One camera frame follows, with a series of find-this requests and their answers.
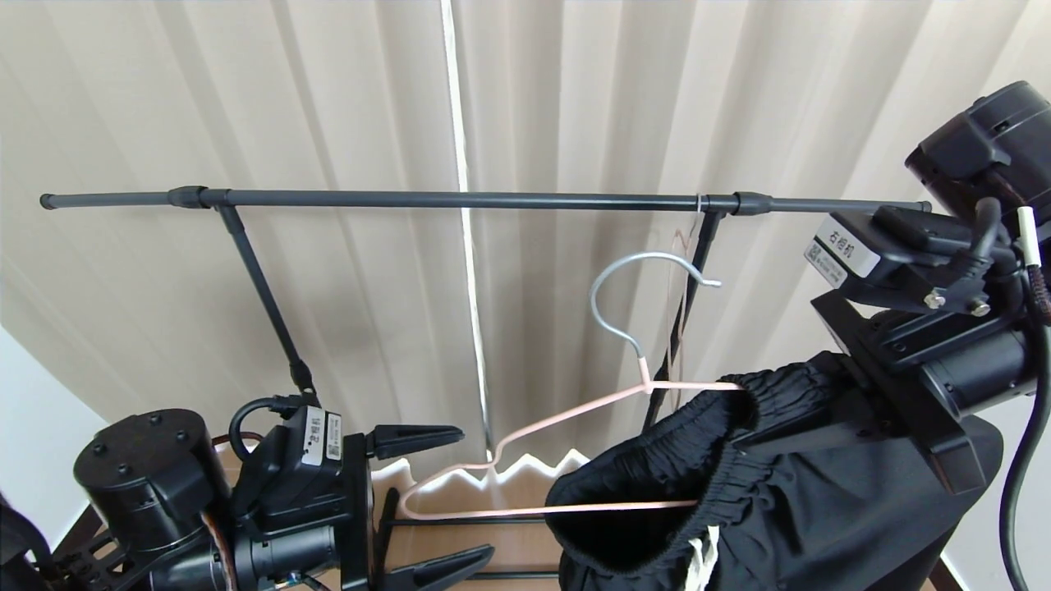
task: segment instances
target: white cable connector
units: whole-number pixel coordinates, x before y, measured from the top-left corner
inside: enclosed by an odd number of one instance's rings
[[[1040,241],[1036,237],[1036,217],[1033,215],[1033,208],[1028,205],[1018,207],[1018,242],[1022,245],[1022,259],[1025,261],[1026,266],[1042,266]]]

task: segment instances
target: pink clothes hanger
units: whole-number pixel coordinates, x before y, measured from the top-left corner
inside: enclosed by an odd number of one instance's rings
[[[641,375],[641,382],[639,382],[639,384],[635,386],[632,386],[624,390],[620,390],[619,392],[614,392],[606,396],[602,396],[598,400],[594,400],[590,403],[585,403],[578,407],[571,408],[570,410],[560,412],[558,414],[555,414],[554,416],[549,416],[543,421],[539,421],[537,423],[518,429],[517,431],[503,437],[502,440],[500,440],[498,444],[496,444],[496,451],[493,454],[493,460],[491,462],[488,462],[486,464],[454,464],[452,466],[449,466],[448,468],[439,470],[430,477],[427,477],[420,481],[419,483],[416,483],[401,495],[401,498],[398,502],[398,509],[406,516],[413,519],[434,521],[434,519],[451,519],[458,517],[496,517],[503,515],[537,515],[542,513],[575,513],[583,511],[628,511],[635,509],[665,509],[668,507],[689,507],[692,505],[697,504],[697,502],[695,501],[605,503],[605,504],[593,504],[593,505],[563,505],[555,507],[526,507],[519,509],[491,509],[485,511],[458,511],[454,513],[418,513],[416,511],[413,511],[412,509],[409,509],[409,506],[407,504],[409,498],[411,498],[413,495],[419,492],[420,489],[433,483],[437,478],[440,478],[441,476],[449,474],[450,472],[460,469],[488,470],[489,468],[496,466],[496,464],[500,461],[501,454],[503,453],[503,448],[507,447],[507,445],[510,444],[511,442],[520,440],[521,437],[524,437],[530,433],[535,433],[541,429],[545,429],[552,425],[555,425],[556,423],[561,423],[562,421],[566,421],[574,416],[595,410],[596,408],[601,408],[603,406],[613,404],[617,401],[626,399],[628,396],[633,396],[635,394],[639,394],[642,392],[653,393],[654,388],[666,388],[666,389],[683,388],[693,390],[740,390],[741,389],[741,387],[738,386],[737,384],[730,384],[726,382],[652,381],[650,379],[650,366],[646,363],[645,355],[642,353],[642,346],[639,345],[639,342],[636,341],[627,332],[624,332],[623,330],[620,330],[619,328],[611,325],[605,321],[605,319],[602,318],[602,314],[600,314],[598,311],[598,302],[596,298],[598,294],[598,288],[602,285],[603,282],[605,282],[605,280],[613,273],[613,271],[619,269],[620,267],[628,263],[635,261],[641,261],[643,259],[664,259],[667,261],[672,261],[685,268],[689,272],[689,274],[693,276],[694,279],[698,281],[700,285],[705,285],[709,287],[719,287],[722,285],[722,283],[719,281],[712,281],[704,279],[701,276],[701,271],[697,270],[697,267],[691,265],[689,262],[683,259],[682,257],[673,254],[671,252],[660,252],[660,251],[636,252],[634,254],[628,254],[627,257],[614,261],[613,264],[606,267],[601,273],[599,273],[597,278],[595,278],[595,283],[592,284],[591,288],[592,315],[595,317],[595,320],[602,328],[627,341],[628,344],[631,344],[632,347],[635,349],[636,356],[638,358],[639,374]]]

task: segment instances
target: hanger hook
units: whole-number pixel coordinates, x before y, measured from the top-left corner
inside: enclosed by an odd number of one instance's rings
[[[613,332],[617,337],[620,337],[624,341],[627,341],[627,343],[632,346],[632,348],[635,349],[635,354],[639,359],[642,359],[643,356],[645,356],[645,355],[642,354],[642,346],[639,345],[639,342],[636,341],[634,337],[632,337],[627,332],[624,332],[623,330],[617,328],[616,326],[613,326],[612,324],[610,324],[609,322],[606,322],[604,318],[602,318],[602,314],[599,313],[599,311],[598,311],[597,297],[598,297],[598,288],[601,287],[603,283],[605,283],[606,279],[610,279],[610,276],[613,274],[613,271],[619,269],[620,267],[623,267],[624,265],[626,265],[628,263],[634,263],[635,261],[642,261],[644,259],[664,259],[665,261],[672,261],[673,263],[676,263],[680,267],[686,269],[686,271],[694,279],[697,280],[697,283],[699,283],[701,285],[708,286],[708,287],[721,287],[722,286],[722,282],[721,281],[716,281],[716,280],[712,280],[712,279],[704,279],[704,277],[701,276],[701,271],[697,270],[697,267],[695,267],[694,265],[689,264],[689,261],[683,259],[682,257],[679,257],[678,254],[673,254],[671,252],[663,252],[663,251],[660,251],[660,250],[651,250],[651,251],[644,251],[644,252],[635,252],[634,254],[628,254],[627,257],[623,257],[621,259],[617,259],[616,261],[614,261],[613,263],[611,263],[609,267],[606,267],[605,269],[603,269],[602,272],[598,273],[598,277],[595,278],[595,283],[592,284],[592,289],[591,289],[591,294],[590,294],[591,305],[592,305],[592,315],[595,317],[595,322],[597,322],[599,324],[599,326],[601,326],[602,328],[609,330],[610,332]]]

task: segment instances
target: sticker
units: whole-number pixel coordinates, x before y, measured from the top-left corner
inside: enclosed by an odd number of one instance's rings
[[[307,407],[307,432],[303,435],[303,463],[321,466],[325,450],[325,411],[316,406]]]
[[[831,216],[825,218],[815,238],[827,246],[828,250],[858,277],[868,277],[868,273],[880,264],[880,256],[865,246],[858,237],[850,233],[850,230]]]
[[[325,431],[325,457],[343,460],[343,417],[329,412],[329,426]]]
[[[839,289],[847,280],[847,270],[836,262],[836,257],[829,254],[817,239],[810,241],[803,256],[832,287]]]

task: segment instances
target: screw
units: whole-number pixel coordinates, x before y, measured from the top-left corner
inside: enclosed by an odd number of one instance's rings
[[[945,298],[937,294],[937,291],[931,291],[924,299],[923,303],[927,304],[927,307],[936,310],[945,305]]]
[[[982,318],[989,313],[989,311],[992,310],[992,307],[985,302],[975,300],[974,302],[971,302],[971,305],[968,306],[967,309],[970,310],[972,317]]]

